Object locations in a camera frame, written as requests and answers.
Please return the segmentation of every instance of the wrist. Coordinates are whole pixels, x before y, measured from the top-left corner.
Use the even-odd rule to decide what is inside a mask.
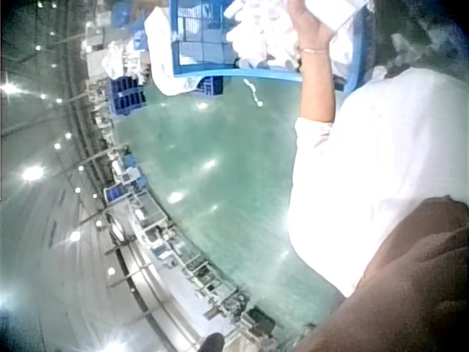
[[[329,51],[329,41],[322,42],[317,40],[298,40],[299,49],[311,49],[317,51]]]

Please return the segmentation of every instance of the blue crate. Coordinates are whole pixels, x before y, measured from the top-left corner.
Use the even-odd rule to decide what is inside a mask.
[[[296,72],[235,67],[236,53],[226,41],[226,33],[236,23],[223,16],[224,10],[231,3],[232,0],[169,0],[169,24],[172,35],[177,38],[171,44],[174,75],[247,76],[301,81],[301,75]],[[345,92],[356,89],[365,73],[363,61],[367,45],[371,44],[364,38],[368,15],[365,7],[355,15],[354,27],[361,31],[354,34],[354,57],[349,83],[344,86]],[[181,60],[181,55],[192,60]]]
[[[146,105],[147,100],[142,86],[109,97],[109,108],[115,115],[129,115],[132,110],[140,109]]]
[[[104,188],[103,193],[106,203],[111,203],[115,200],[121,199],[124,195],[128,193],[128,190],[121,183],[117,183],[114,186]]]
[[[116,3],[111,10],[111,25],[114,27],[122,27],[129,24],[132,15],[132,6],[131,1]]]
[[[205,77],[197,84],[197,92],[205,95],[223,94],[223,76]]]
[[[133,89],[139,88],[139,80],[132,77],[123,76],[118,79],[108,80],[108,94],[109,97],[115,96],[117,93],[129,92]]]

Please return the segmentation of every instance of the white cloth bundle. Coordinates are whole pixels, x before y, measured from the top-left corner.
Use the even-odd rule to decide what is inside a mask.
[[[330,58],[333,72],[344,78],[353,52],[351,17],[365,3],[366,0],[306,2],[313,13],[320,14],[322,21],[336,30],[330,43]],[[226,40],[240,57],[240,68],[298,68],[298,35],[287,12],[287,0],[234,0],[224,16],[239,22],[226,34]]]

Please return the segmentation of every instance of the hand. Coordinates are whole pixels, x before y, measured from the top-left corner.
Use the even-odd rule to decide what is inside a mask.
[[[305,0],[288,0],[288,13],[300,48],[328,50],[333,31],[306,8]]]

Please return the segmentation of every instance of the bracelet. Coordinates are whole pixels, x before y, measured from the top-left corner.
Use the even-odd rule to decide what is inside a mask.
[[[329,55],[329,50],[327,49],[300,48],[300,51],[307,54]]]

